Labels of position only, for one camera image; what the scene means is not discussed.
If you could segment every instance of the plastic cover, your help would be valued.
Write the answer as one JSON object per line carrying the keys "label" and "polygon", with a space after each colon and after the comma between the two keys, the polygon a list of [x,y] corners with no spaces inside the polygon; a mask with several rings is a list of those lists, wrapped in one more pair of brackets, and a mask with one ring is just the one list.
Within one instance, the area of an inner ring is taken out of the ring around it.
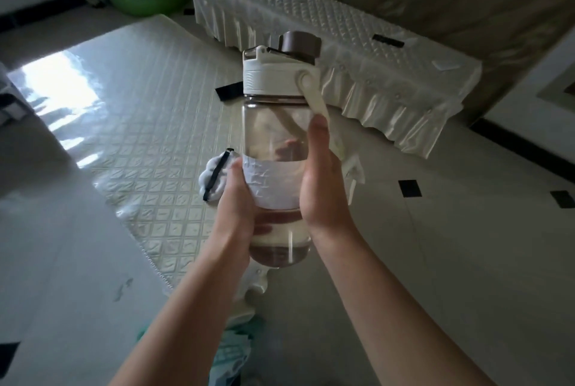
{"label": "plastic cover", "polygon": [[[481,76],[481,63],[336,0],[194,0],[196,20],[226,46],[277,47],[288,30],[322,39],[326,103],[427,157]],[[402,48],[373,40],[384,35]]]}
{"label": "plastic cover", "polygon": [[[241,150],[241,101],[221,103],[214,91],[241,80],[240,58],[156,16],[9,77],[176,285],[216,213],[198,193],[198,175],[223,149]],[[265,271],[252,262],[239,297],[265,290]]]}

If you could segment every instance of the white cloth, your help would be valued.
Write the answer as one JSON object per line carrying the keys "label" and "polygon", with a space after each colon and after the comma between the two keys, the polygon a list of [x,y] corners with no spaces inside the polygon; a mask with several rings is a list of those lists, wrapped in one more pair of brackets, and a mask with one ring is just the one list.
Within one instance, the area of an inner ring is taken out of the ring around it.
{"label": "white cloth", "polygon": [[[225,151],[223,151],[219,156],[213,157],[208,161],[206,164],[206,169],[202,171],[199,175],[198,184],[199,184],[199,194],[204,197],[204,193],[206,192],[206,186],[208,186],[208,182],[212,178],[212,174],[218,165],[221,157],[224,155]],[[216,183],[212,187],[210,194],[208,195],[208,201],[217,201],[221,199],[222,194],[224,193],[224,188],[226,187],[226,179],[228,175],[228,168],[229,166],[240,157],[240,154],[231,151],[228,160],[222,167],[218,177],[216,179]]]}

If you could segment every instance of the black strap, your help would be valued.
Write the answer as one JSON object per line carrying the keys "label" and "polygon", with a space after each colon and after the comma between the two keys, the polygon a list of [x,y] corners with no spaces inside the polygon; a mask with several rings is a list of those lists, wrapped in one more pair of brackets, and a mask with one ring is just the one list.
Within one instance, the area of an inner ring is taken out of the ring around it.
{"label": "black strap", "polygon": [[386,36],[380,35],[380,34],[373,34],[373,37],[371,37],[371,39],[374,39],[376,41],[379,41],[380,43],[387,44],[389,46],[393,46],[393,47],[397,47],[397,48],[402,48],[403,46],[405,46],[405,43],[403,41],[400,41],[398,39],[389,38],[389,37],[386,37]]}
{"label": "black strap", "polygon": [[214,168],[214,172],[212,173],[212,177],[210,177],[210,180],[209,180],[208,184],[206,185],[206,190],[204,192],[204,201],[208,200],[208,197],[210,195],[210,191],[212,190],[212,188],[216,184],[217,177],[220,174],[221,169],[226,164],[226,162],[229,158],[229,154],[232,151],[234,151],[234,149],[227,148],[226,151],[224,152],[224,154],[221,156],[220,160],[218,161],[216,167]]}

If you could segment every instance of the white label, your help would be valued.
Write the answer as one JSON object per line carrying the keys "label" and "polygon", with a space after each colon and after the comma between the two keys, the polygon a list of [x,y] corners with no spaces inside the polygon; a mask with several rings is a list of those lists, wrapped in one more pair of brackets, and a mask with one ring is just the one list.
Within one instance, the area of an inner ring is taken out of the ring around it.
{"label": "white label", "polygon": [[305,161],[260,161],[243,155],[246,183],[256,206],[264,209],[299,208],[299,189]]}

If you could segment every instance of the clear plastic wrap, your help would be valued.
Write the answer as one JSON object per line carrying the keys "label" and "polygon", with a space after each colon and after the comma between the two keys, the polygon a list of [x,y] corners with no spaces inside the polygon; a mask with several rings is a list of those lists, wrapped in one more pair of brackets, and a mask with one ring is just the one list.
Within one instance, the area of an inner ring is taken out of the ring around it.
{"label": "clear plastic wrap", "polygon": [[[322,39],[326,103],[375,127],[406,153],[427,157],[481,76],[481,63],[336,0],[194,0],[196,20],[240,50],[276,47],[280,34]],[[404,42],[396,48],[374,34]]]}

